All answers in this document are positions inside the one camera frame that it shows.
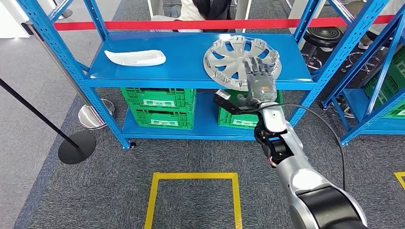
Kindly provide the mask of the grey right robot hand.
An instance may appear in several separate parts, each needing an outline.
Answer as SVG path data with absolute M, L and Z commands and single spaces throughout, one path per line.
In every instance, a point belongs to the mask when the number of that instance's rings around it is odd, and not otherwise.
M 241 106 L 256 107 L 262 102 L 274 102 L 277 98 L 274 66 L 264 63 L 260 58 L 243 59 L 245 67 L 248 95 L 237 95 Z

